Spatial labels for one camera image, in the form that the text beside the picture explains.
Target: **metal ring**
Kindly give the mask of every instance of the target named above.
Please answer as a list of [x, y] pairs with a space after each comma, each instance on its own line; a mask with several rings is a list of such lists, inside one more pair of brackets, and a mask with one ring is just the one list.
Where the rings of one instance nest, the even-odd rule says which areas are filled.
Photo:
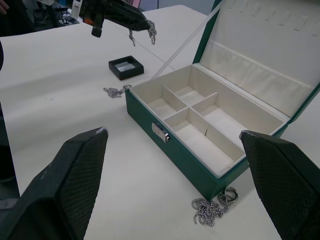
[[[233, 193], [233, 194], [234, 194], [234, 197], [233, 197], [233, 196], [230, 196], [229, 194], [227, 194], [228, 192], [229, 192], [229, 193]], [[228, 203], [230, 203], [230, 204], [236, 202], [236, 201], [238, 200], [238, 198], [239, 198], [238, 192], [237, 192], [233, 187], [231, 187], [231, 186], [226, 187], [226, 188], [224, 189], [224, 191], [223, 191], [223, 194], [224, 194], [225, 196], [228, 195], [228, 197], [230, 197], [230, 199], [225, 198], [225, 200], [226, 200]]]
[[131, 88], [132, 86], [130, 84], [126, 84], [123, 86], [123, 90], [128, 90], [129, 88]]

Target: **green jewelry box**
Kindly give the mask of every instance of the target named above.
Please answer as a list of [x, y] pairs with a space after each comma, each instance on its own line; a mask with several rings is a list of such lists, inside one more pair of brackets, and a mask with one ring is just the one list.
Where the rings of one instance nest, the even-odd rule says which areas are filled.
[[249, 167], [242, 130], [280, 136], [319, 92], [317, 9], [226, 0], [193, 65], [126, 90], [128, 114], [207, 200]]

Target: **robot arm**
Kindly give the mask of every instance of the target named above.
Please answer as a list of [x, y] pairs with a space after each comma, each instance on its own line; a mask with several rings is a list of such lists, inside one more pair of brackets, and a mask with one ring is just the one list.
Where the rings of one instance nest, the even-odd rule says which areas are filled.
[[104, 19], [119, 24], [131, 31], [154, 29], [153, 22], [146, 19], [142, 12], [122, 0], [54, 0], [59, 5], [71, 9], [71, 16], [81, 17], [83, 22], [91, 25], [91, 34], [100, 37]]

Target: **white rod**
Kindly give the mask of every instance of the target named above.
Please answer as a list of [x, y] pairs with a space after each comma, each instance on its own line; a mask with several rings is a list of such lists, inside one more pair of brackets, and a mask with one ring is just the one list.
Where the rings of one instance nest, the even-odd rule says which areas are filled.
[[178, 50], [169, 58], [168, 61], [155, 73], [151, 80], [157, 78], [163, 70], [176, 58], [176, 56], [185, 48], [185, 46], [195, 37], [195, 35], [209, 22], [214, 15], [220, 10], [222, 1], [212, 10], [212, 12], [206, 17], [206, 19], [198, 26], [198, 28], [184, 41], [184, 43], [178, 48]]

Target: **silver necklace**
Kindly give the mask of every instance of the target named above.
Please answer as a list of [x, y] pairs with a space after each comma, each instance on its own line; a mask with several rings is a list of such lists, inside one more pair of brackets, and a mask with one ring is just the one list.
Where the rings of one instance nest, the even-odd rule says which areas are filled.
[[[151, 44], [155, 45], [156, 44], [156, 35], [157, 35], [155, 23], [151, 20], [147, 20], [147, 22], [150, 25], [150, 28], [148, 29], [148, 33], [149, 33], [149, 38], [151, 39]], [[133, 31], [131, 29], [129, 29], [129, 39], [132, 41], [133, 46], [135, 47], [136, 40], [134, 38]]]
[[196, 209], [193, 221], [197, 224], [197, 218], [200, 224], [207, 224], [210, 227], [215, 225], [216, 217], [221, 218], [223, 214], [229, 211], [229, 208], [238, 200], [238, 193], [233, 187], [227, 187], [217, 196], [219, 203], [215, 201], [207, 201], [203, 198], [198, 198], [192, 201], [191, 205]]
[[131, 87], [132, 87], [131, 85], [126, 84], [120, 90], [113, 87], [110, 87], [110, 88], [105, 87], [103, 90], [108, 94], [110, 98], [115, 99], [115, 98], [121, 98], [121, 94], [123, 94], [127, 89]]

